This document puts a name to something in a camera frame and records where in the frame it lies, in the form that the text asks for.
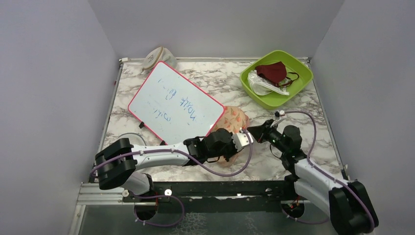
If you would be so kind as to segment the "peach floral mesh laundry bag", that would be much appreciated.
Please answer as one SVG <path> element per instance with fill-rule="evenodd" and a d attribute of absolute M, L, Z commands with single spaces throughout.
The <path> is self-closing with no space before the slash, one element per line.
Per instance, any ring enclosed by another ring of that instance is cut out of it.
<path fill-rule="evenodd" d="M 226 129 L 229 132 L 238 132 L 240 128 L 245 129 L 249 125 L 249 117 L 236 106 L 225 106 L 223 115 L 219 118 L 217 123 L 213 126 L 211 131 L 216 131 L 220 128 Z M 220 167 L 230 167 L 235 163 L 241 153 L 236 153 L 229 161 L 223 157 L 217 162 Z"/>

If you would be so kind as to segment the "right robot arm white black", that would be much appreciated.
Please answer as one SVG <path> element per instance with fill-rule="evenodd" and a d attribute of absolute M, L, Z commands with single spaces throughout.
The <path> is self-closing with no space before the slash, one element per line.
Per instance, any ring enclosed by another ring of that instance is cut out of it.
<path fill-rule="evenodd" d="M 281 152 L 281 162 L 291 175 L 282 186 L 288 199 L 306 198 L 330 219 L 340 235 L 371 233 L 379 225 L 365 186 L 334 177 L 317 166 L 301 149 L 299 128 L 287 125 L 279 132 L 268 120 L 247 130 L 258 143 L 268 142 Z"/>

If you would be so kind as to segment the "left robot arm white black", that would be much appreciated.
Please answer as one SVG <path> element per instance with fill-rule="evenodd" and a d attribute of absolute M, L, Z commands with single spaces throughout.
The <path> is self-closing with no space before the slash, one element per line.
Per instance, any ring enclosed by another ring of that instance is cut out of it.
<path fill-rule="evenodd" d="M 101 190 L 126 187 L 134 189 L 140 200 L 148 201 L 154 194 L 151 179 L 136 171 L 165 165 L 203 166 L 221 157 L 229 160 L 252 143 L 246 130 L 232 133 L 223 128 L 173 145 L 134 145 L 129 138 L 120 138 L 95 155 L 92 174 L 96 174 Z"/>

